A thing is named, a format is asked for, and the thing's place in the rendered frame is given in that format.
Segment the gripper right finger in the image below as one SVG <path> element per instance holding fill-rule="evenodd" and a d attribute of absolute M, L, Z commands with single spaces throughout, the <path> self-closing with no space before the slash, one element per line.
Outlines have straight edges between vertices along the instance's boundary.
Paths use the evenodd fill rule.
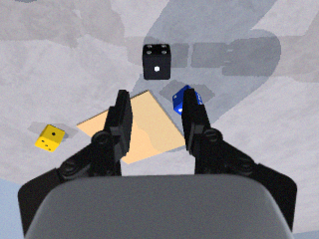
<path fill-rule="evenodd" d="M 183 92 L 181 121 L 186 151 L 195 157 L 194 174 L 234 174 L 260 182 L 275 200 L 292 233 L 297 197 L 295 181 L 255 163 L 249 155 L 224 141 L 222 133 L 210 126 L 205 106 L 198 104 L 194 89 Z"/>

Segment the blue die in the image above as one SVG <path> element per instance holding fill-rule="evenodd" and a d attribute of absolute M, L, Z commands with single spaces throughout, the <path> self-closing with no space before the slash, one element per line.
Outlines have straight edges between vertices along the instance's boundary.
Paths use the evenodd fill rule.
<path fill-rule="evenodd" d="M 183 92 L 186 91 L 186 89 L 191 89 L 189 85 L 184 86 L 180 91 L 178 91 L 174 96 L 172 96 L 172 103 L 173 103 L 173 110 L 181 115 L 182 111 L 182 101 L 183 101 Z M 202 100 L 200 95 L 195 92 L 196 98 L 199 105 L 202 105 Z"/>

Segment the black die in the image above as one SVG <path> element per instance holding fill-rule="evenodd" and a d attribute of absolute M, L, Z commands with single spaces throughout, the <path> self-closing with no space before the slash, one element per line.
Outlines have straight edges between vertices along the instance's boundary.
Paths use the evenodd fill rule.
<path fill-rule="evenodd" d="M 145 80 L 170 79 L 169 44 L 144 45 L 142 58 Z"/>

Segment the yellow die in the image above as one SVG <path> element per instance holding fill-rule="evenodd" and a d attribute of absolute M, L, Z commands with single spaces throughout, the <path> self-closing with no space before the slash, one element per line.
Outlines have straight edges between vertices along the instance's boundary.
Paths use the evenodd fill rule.
<path fill-rule="evenodd" d="M 63 130 L 47 124 L 35 142 L 35 145 L 49 151 L 54 151 L 60 144 L 64 134 Z"/>

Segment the tan flat mat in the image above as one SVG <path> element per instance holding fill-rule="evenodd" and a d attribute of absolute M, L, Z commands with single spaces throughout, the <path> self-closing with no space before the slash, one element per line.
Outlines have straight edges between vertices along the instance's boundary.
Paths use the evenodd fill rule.
<path fill-rule="evenodd" d="M 127 164 L 185 145 L 183 135 L 149 90 L 131 98 L 133 127 Z M 77 124 L 90 137 L 103 130 L 108 110 Z"/>

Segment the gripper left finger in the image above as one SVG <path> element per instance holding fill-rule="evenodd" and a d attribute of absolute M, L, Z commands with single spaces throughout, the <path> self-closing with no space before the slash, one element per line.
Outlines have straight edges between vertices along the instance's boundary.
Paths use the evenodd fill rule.
<path fill-rule="evenodd" d="M 109 107 L 103 130 L 91 143 L 67 158 L 59 168 L 26 182 L 18 191 L 24 239 L 36 212 L 48 193 L 66 181 L 95 176 L 122 176 L 120 159 L 130 151 L 133 111 L 130 93 L 119 90 L 116 104 Z"/>

